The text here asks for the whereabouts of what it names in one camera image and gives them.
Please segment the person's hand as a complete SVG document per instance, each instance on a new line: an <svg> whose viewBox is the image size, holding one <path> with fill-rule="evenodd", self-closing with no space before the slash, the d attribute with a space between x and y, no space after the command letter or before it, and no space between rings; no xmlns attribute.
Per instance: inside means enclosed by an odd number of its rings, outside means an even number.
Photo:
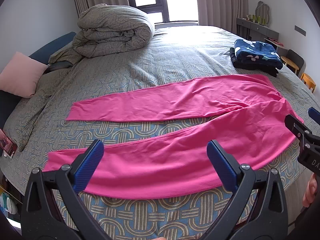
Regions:
<svg viewBox="0 0 320 240"><path fill-rule="evenodd" d="M304 207L309 207L315 200L317 187L317 176L315 173L313 173L308 181L306 191L303 196L302 204Z"/></svg>

